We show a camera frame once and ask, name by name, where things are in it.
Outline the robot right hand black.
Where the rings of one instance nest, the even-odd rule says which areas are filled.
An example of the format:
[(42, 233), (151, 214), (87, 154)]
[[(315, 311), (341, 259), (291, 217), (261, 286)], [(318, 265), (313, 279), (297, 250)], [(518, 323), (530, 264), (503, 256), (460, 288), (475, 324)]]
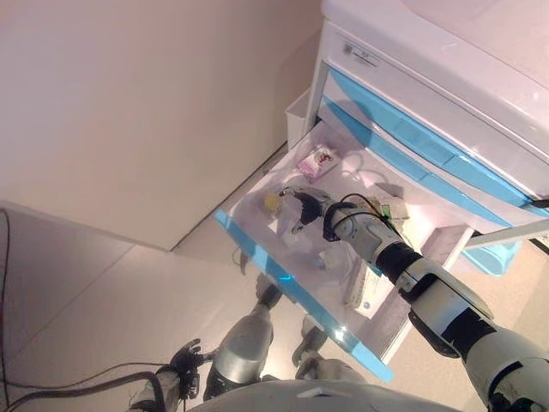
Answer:
[(325, 191), (310, 186), (293, 186), (289, 193), (301, 202), (301, 215), (291, 233), (296, 234), (317, 218), (324, 217), (335, 200)]

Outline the robot left hand black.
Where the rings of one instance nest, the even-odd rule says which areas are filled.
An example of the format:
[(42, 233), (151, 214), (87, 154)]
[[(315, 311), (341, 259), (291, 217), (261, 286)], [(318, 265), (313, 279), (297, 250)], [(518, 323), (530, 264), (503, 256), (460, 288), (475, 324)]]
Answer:
[(215, 351), (202, 353), (201, 339), (195, 338), (185, 343), (171, 358), (169, 366), (181, 379), (196, 372), (197, 368), (214, 360)]

